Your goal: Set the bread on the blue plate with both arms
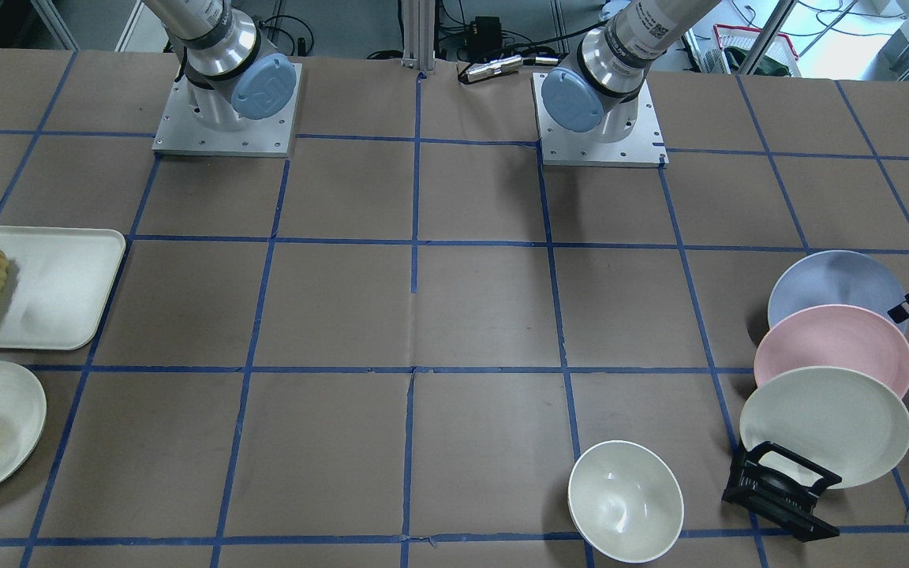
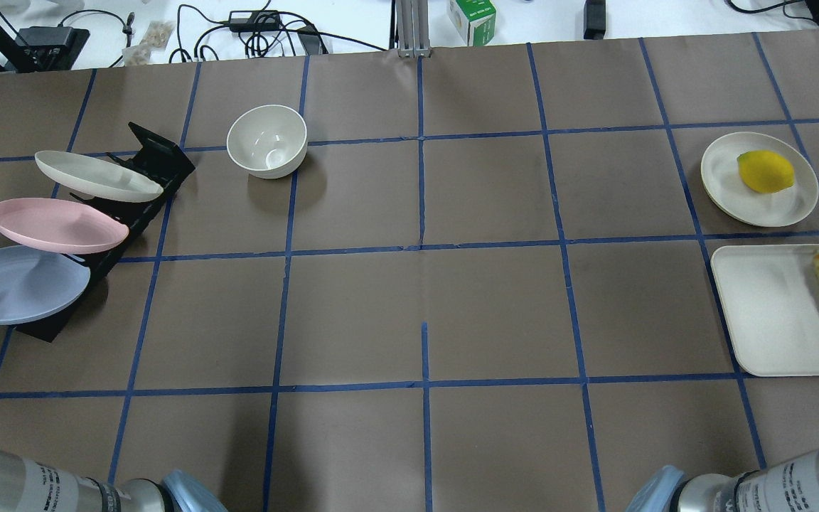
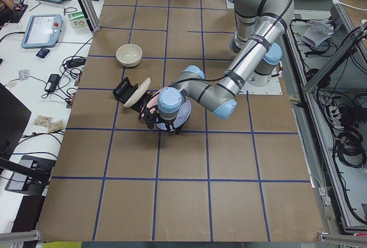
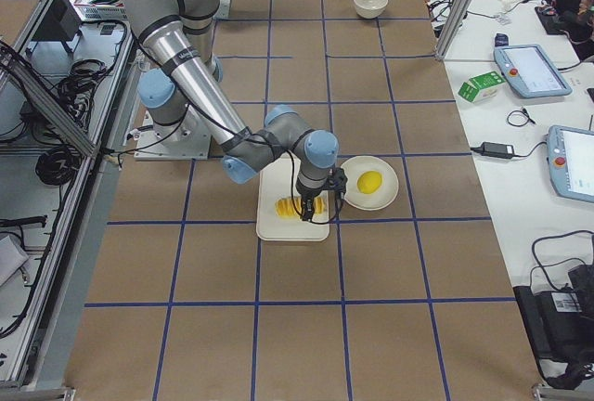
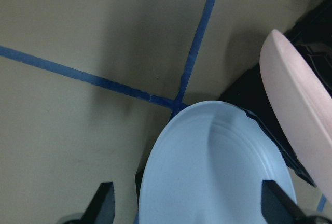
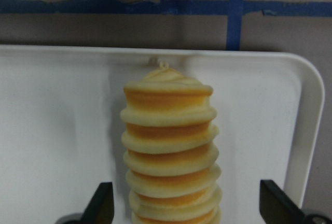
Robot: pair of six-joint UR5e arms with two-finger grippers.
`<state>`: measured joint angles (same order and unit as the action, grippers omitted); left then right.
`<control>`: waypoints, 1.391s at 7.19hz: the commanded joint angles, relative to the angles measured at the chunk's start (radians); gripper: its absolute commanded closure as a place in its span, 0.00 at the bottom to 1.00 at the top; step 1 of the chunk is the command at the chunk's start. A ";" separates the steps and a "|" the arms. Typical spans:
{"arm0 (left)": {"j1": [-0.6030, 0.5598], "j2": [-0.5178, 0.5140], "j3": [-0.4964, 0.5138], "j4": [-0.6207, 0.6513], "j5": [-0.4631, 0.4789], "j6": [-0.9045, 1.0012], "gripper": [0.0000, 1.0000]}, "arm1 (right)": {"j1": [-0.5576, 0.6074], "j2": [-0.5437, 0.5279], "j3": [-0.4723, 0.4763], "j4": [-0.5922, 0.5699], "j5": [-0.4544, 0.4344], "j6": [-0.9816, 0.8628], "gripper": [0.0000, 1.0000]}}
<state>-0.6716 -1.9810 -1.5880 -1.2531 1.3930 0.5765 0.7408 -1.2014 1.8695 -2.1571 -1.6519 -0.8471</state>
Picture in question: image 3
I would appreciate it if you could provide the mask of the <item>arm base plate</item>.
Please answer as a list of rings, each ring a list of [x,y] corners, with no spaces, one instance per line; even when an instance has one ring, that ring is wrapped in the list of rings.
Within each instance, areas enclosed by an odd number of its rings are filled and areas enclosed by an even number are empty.
[[[283,95],[277,69],[273,68],[269,75],[260,75],[254,72],[245,82],[240,93],[245,95]]]

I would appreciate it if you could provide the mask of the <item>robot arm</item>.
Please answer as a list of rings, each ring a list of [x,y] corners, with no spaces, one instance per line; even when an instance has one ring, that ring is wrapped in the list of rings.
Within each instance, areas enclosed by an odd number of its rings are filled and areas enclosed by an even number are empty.
[[[188,98],[221,119],[228,119],[237,106],[235,96],[256,67],[270,53],[272,44],[287,30],[293,16],[294,0],[229,0],[239,20],[231,48],[236,57],[215,85],[196,66],[190,65],[177,80],[164,87],[140,110],[148,129],[164,124],[175,131],[174,121]]]

